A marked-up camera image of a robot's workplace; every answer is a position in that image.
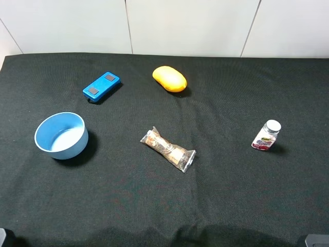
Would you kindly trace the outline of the grey base part right corner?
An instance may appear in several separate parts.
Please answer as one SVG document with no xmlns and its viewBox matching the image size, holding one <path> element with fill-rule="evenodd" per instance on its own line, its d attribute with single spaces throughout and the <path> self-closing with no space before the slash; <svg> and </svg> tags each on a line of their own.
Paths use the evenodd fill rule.
<svg viewBox="0 0 329 247">
<path fill-rule="evenodd" d="M 329 235 L 309 234 L 305 238 L 306 247 L 329 247 Z"/>
</svg>

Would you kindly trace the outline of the light blue bowl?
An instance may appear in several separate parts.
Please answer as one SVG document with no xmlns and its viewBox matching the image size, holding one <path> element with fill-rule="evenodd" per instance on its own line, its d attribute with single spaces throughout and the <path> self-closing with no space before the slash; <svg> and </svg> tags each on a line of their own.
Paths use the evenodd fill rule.
<svg viewBox="0 0 329 247">
<path fill-rule="evenodd" d="M 46 118 L 34 134 L 36 146 L 57 160 L 79 155 L 88 143 L 88 131 L 81 116 L 61 112 Z"/>
</svg>

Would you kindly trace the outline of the grey base part left corner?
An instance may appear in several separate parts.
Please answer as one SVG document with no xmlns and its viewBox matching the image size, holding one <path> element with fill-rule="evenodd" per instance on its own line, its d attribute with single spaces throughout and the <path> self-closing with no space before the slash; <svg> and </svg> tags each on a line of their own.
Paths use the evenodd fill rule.
<svg viewBox="0 0 329 247">
<path fill-rule="evenodd" d="M 0 228 L 0 247 L 5 246 L 7 234 L 6 231 L 3 228 Z"/>
</svg>

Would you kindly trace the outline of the black tablecloth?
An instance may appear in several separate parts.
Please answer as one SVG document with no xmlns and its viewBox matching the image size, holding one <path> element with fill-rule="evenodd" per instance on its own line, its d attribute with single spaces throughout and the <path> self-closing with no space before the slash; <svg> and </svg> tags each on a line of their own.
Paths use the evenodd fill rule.
<svg viewBox="0 0 329 247">
<path fill-rule="evenodd" d="M 165 90 L 160 66 L 187 87 Z M 98 102 L 83 89 L 110 72 Z M 49 116 L 88 143 L 57 160 Z M 251 146 L 270 119 L 267 151 Z M 186 173 L 140 140 L 156 127 L 196 155 Z M 328 233 L 328 60 L 116 54 L 8 56 L 1 69 L 1 227 L 17 246 L 295 246 Z"/>
</svg>

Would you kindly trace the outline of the yellow mango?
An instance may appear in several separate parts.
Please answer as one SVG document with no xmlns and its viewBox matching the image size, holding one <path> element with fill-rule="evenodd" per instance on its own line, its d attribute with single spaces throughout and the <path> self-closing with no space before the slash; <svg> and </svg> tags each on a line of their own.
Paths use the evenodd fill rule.
<svg viewBox="0 0 329 247">
<path fill-rule="evenodd" d="M 178 93 L 187 87 L 186 78 L 176 69 L 169 66 L 156 68 L 152 77 L 168 92 Z"/>
</svg>

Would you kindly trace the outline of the blue rectangular box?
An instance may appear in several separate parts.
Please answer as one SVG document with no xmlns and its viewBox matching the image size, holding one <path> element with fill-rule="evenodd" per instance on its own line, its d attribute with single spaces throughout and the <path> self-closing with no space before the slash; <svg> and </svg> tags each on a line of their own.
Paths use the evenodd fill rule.
<svg viewBox="0 0 329 247">
<path fill-rule="evenodd" d="M 98 102 L 120 83 L 121 80 L 118 76 L 106 72 L 85 87 L 82 92 L 90 102 Z"/>
</svg>

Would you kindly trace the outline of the grey base part corner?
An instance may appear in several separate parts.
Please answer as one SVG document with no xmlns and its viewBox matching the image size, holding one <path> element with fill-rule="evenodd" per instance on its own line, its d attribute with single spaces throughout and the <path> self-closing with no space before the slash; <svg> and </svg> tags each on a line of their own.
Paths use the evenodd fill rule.
<svg viewBox="0 0 329 247">
<path fill-rule="evenodd" d="M 7 234 L 6 231 L 3 228 L 0 228 L 0 247 L 5 246 Z"/>
<path fill-rule="evenodd" d="M 329 235 L 309 234 L 305 238 L 306 247 L 329 247 Z"/>
</svg>

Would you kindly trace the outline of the clear wrapped snack bar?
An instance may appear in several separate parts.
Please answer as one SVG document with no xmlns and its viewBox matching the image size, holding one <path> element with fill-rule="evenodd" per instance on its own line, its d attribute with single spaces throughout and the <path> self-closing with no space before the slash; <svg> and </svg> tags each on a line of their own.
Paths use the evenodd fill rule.
<svg viewBox="0 0 329 247">
<path fill-rule="evenodd" d="M 140 142 L 160 153 L 183 173 L 186 173 L 196 155 L 195 150 L 187 150 L 179 145 L 170 143 L 160 135 L 155 126 L 148 130 Z"/>
</svg>

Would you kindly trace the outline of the small candy bottle silver lid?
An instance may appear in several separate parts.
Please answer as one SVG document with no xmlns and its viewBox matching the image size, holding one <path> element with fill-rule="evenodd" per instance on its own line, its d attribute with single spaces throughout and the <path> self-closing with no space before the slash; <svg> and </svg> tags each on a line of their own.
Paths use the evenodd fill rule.
<svg viewBox="0 0 329 247">
<path fill-rule="evenodd" d="M 257 150 L 267 151 L 276 142 L 281 124 L 273 119 L 268 120 L 256 135 L 251 146 Z"/>
</svg>

